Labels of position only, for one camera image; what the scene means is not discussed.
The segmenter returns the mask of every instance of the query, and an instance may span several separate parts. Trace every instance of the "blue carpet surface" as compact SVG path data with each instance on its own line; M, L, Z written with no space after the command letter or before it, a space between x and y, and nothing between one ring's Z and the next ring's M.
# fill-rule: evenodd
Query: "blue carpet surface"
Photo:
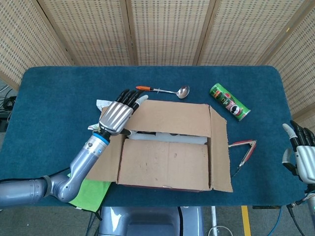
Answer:
M241 122L209 95L221 83L252 111ZM98 121L96 99L114 100L137 85L177 91L149 93L152 100L210 104L227 120L229 143L257 140L250 160L232 179L234 192L182 192L112 184L107 206L284 205L303 197L304 184L281 164L290 147L282 123L290 112L277 70L270 66L109 66L35 67L23 77L0 154L3 178L52 174L69 166ZM234 173L246 148L230 151ZM65 205L53 197L39 205Z

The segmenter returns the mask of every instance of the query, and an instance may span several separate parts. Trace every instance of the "silver robotic arm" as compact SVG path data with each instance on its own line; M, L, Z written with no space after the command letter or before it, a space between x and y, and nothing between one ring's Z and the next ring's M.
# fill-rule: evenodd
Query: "silver robotic arm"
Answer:
M138 109L147 95L138 98L141 91L126 89L99 120L100 131L84 144L70 164L70 177L64 174L43 176L38 179L0 182L0 209L33 204L49 195L61 202L73 200L82 181L110 143L110 136L120 134L128 119Z
M288 204L287 208L294 223L296 223L292 208L307 201L315 227L315 135L312 131L307 128L302 128L294 121L290 123L294 129L287 124L283 124L283 128L289 135L295 155L296 166L290 162L291 149L289 148L283 154L282 164L291 171L294 176L298 176L302 182L307 184L307 190L305 191L306 196L303 199Z

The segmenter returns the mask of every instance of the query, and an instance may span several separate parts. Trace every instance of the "green cloth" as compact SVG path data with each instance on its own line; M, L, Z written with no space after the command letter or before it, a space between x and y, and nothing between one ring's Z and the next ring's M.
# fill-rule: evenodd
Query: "green cloth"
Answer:
M81 184L78 195L69 203L81 209L96 212L110 184L111 182L85 179Z

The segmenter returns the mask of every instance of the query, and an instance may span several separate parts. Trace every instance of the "open cardboard box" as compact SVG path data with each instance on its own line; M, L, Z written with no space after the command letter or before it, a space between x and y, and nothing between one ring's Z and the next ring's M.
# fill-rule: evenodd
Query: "open cardboard box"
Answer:
M226 120L209 105L147 100L130 118L126 129L165 136L179 134L185 141L113 136L88 179L188 191L233 191ZM191 136L205 144L189 143Z

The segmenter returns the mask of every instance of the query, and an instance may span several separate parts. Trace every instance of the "green can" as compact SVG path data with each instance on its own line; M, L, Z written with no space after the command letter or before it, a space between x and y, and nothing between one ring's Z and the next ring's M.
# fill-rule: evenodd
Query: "green can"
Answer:
M209 93L219 103L225 106L225 108L227 108L238 119L238 121L241 121L250 112L250 109L237 100L219 83L215 84L210 89Z

